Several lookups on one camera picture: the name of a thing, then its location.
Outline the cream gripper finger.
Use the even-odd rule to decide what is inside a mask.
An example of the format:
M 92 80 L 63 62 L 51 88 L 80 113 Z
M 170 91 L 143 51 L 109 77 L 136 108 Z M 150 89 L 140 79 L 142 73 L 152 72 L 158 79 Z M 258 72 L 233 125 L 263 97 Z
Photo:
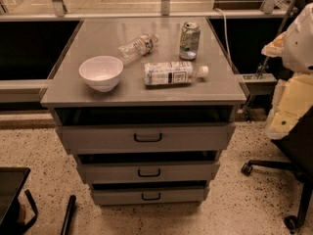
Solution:
M 275 86 L 272 109 L 266 120 L 265 133 L 270 139 L 287 136 L 313 106 L 313 76 L 294 75 L 280 79 Z

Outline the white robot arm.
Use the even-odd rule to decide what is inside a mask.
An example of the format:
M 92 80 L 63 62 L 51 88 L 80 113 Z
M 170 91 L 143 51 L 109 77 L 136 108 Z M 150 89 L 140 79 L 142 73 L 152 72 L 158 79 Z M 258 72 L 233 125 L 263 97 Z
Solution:
M 288 29 L 265 45 L 261 53 L 281 57 L 283 66 L 293 72 L 288 80 L 278 80 L 266 120 L 266 135 L 281 139 L 313 106 L 313 4 L 306 5 Z

